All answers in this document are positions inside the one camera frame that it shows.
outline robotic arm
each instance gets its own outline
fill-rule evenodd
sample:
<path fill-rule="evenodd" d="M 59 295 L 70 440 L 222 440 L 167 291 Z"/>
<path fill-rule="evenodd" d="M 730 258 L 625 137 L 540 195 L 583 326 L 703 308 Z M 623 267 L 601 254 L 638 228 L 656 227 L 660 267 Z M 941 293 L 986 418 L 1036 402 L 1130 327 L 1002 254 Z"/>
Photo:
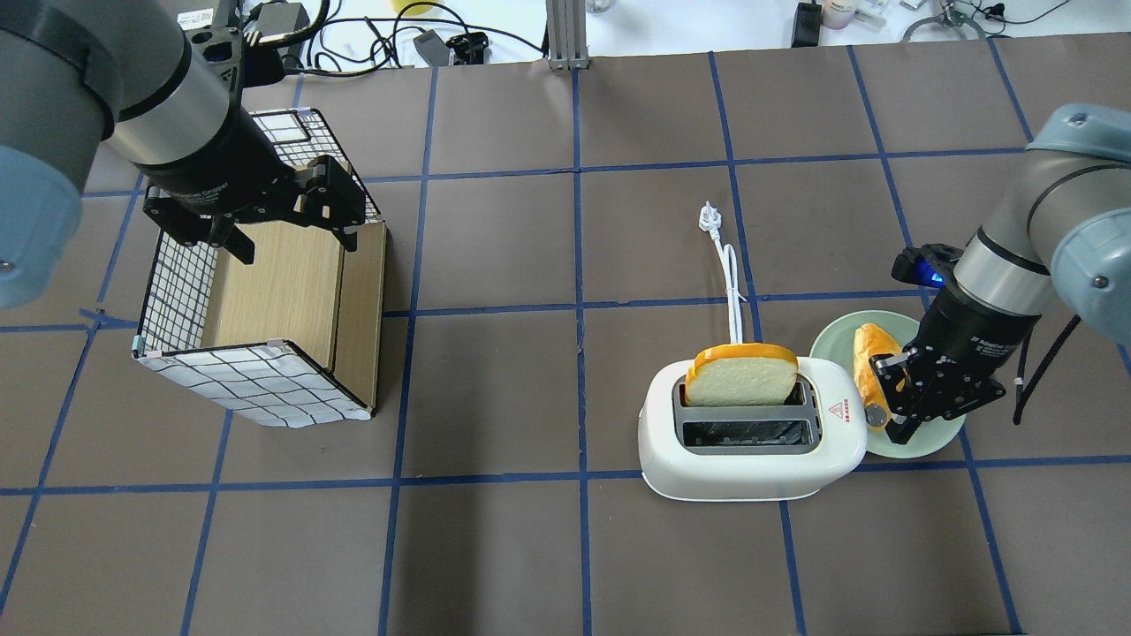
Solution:
<path fill-rule="evenodd" d="M 904 351 L 871 359 L 895 415 L 886 430 L 896 444 L 924 421 L 953 419 L 1003 396 L 993 372 L 1054 290 L 1083 323 L 1131 343 L 1131 113 L 1059 109 L 965 252 L 941 244 L 904 250 L 892 276 L 942 284 Z"/>
<path fill-rule="evenodd" d="M 283 78 L 273 48 L 293 43 L 250 40 L 182 33 L 154 0 L 0 6 L 0 86 L 20 87 L 0 91 L 0 309 L 48 286 L 101 140 L 149 178 L 146 214 L 183 244 L 251 263 L 235 224 L 286 221 L 356 249 L 364 192 L 348 169 L 329 156 L 284 164 L 240 106 L 245 85 Z"/>

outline blue joint cap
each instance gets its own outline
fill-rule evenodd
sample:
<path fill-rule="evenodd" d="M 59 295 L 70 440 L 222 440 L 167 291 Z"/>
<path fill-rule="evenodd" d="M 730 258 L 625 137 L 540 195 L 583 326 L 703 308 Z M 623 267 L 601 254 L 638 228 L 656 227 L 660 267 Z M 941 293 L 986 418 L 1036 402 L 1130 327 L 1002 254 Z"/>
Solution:
<path fill-rule="evenodd" d="M 1062 151 L 1131 163 L 1131 113 L 1095 104 L 1056 109 L 1027 151 Z"/>
<path fill-rule="evenodd" d="M 0 146 L 0 309 L 43 293 L 78 227 L 78 190 L 32 155 Z"/>
<path fill-rule="evenodd" d="M 1131 207 L 1073 227 L 1056 246 L 1053 286 L 1104 337 L 1131 344 Z"/>

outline green plate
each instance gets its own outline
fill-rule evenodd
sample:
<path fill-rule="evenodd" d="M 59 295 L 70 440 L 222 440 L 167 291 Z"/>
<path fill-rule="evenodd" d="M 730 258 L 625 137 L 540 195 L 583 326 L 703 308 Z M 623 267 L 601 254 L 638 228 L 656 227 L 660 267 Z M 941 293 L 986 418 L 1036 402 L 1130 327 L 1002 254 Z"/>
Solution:
<path fill-rule="evenodd" d="M 848 373 L 852 375 L 853 337 L 856 335 L 856 329 L 866 323 L 879 325 L 884 332 L 891 334 L 891 337 L 896 338 L 899 344 L 907 344 L 918 333 L 918 320 L 901 313 L 878 309 L 857 311 L 841 316 L 824 327 L 824 330 L 813 341 L 813 349 L 809 354 L 813 358 L 831 360 L 847 369 Z M 867 452 L 900 459 L 923 457 L 950 444 L 965 421 L 966 415 L 959 415 L 953 420 L 939 418 L 923 422 L 906 445 L 892 444 L 888 439 L 887 432 L 870 428 L 867 430 Z"/>

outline clear plastic object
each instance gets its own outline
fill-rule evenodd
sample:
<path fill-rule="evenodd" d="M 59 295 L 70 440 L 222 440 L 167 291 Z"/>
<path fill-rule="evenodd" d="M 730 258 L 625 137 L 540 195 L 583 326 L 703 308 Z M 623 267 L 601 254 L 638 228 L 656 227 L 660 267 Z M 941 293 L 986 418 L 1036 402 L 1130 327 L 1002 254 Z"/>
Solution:
<path fill-rule="evenodd" d="M 585 11 L 587 14 L 604 14 L 613 6 L 615 0 L 585 0 Z"/>

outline bread slice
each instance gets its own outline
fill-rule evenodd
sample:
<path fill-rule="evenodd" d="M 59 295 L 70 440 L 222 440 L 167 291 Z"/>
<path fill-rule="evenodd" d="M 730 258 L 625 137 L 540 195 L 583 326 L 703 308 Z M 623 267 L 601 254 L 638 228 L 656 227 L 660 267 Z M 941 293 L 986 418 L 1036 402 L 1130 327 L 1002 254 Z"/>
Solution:
<path fill-rule="evenodd" d="M 896 342 L 888 332 L 872 323 L 861 325 L 853 336 L 852 377 L 853 381 L 856 383 L 856 388 L 860 389 L 864 407 L 867 409 L 869 404 L 877 404 L 883 407 L 888 414 L 882 426 L 872 427 L 875 430 L 888 426 L 888 421 L 891 419 L 891 409 L 888 407 L 888 401 L 883 397 L 883 390 L 880 389 L 880 381 L 875 379 L 875 373 L 867 360 L 881 353 L 895 355 L 903 350 L 903 345 Z"/>
<path fill-rule="evenodd" d="M 765 343 L 722 344 L 696 356 L 687 377 L 688 406 L 783 404 L 797 383 L 797 356 Z"/>

